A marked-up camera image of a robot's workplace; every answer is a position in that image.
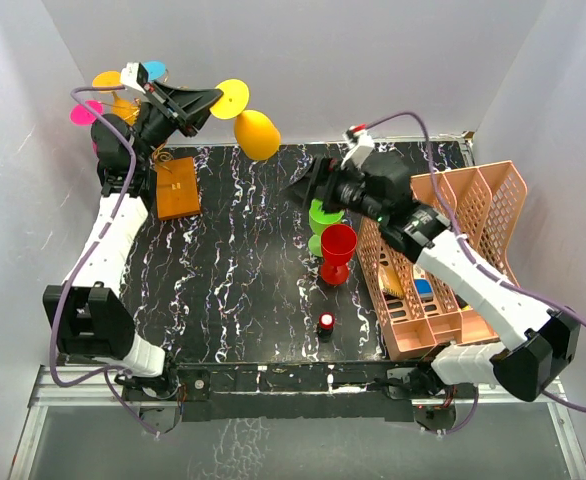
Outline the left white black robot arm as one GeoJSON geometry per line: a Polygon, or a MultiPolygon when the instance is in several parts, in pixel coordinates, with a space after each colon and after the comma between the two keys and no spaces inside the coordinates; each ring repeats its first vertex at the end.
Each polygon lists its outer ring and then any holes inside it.
{"type": "Polygon", "coordinates": [[[93,117],[90,137],[98,159],[99,209],[74,267],[61,283],[45,288],[42,301],[51,328],[51,377],[58,386],[114,374],[125,387],[167,399],[175,396],[180,383],[174,358],[137,332],[120,299],[120,285],[134,240],[154,203],[153,153],[176,131],[195,136],[222,92],[148,82],[140,94],[133,121],[77,103],[93,117]],[[55,370],[61,354],[99,365],[64,381],[55,370]]]}

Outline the red wine glass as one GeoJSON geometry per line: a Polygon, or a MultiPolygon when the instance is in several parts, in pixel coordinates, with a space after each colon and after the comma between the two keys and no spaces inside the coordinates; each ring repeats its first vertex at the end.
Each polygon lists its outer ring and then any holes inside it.
{"type": "Polygon", "coordinates": [[[349,262],[357,247],[357,234],[347,224],[327,227],[321,235],[323,264],[321,279],[329,285],[343,284],[349,277],[349,262]]]}

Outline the magenta wine glass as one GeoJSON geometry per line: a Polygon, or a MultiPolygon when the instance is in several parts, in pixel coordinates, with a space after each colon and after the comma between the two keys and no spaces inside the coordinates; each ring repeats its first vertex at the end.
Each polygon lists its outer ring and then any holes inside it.
{"type": "Polygon", "coordinates": [[[95,100],[87,100],[84,104],[77,104],[69,113],[69,120],[79,126],[90,126],[96,121],[96,117],[86,108],[89,105],[98,114],[104,112],[103,104],[95,100]]]}

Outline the green wine glass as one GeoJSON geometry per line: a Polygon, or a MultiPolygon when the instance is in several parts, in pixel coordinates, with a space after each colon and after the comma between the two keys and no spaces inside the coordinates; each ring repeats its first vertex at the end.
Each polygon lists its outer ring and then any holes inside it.
{"type": "Polygon", "coordinates": [[[326,213],[323,204],[318,199],[313,199],[309,208],[309,226],[313,235],[308,241],[308,248],[312,255],[322,257],[321,235],[326,228],[340,223],[344,216],[342,210],[336,213],[326,213]]]}

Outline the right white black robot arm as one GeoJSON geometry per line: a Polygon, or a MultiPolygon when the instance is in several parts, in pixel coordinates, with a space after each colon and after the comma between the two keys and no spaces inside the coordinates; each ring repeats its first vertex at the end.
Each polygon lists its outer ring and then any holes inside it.
{"type": "Polygon", "coordinates": [[[526,295],[469,247],[451,216],[421,202],[411,172],[393,152],[373,152],[361,166],[316,158],[284,188],[307,209],[348,210],[374,221],[385,243],[433,275],[497,333],[486,345],[450,345],[417,370],[420,388],[439,397],[455,384],[498,384],[536,400],[574,358],[580,324],[574,312],[526,295]]]}

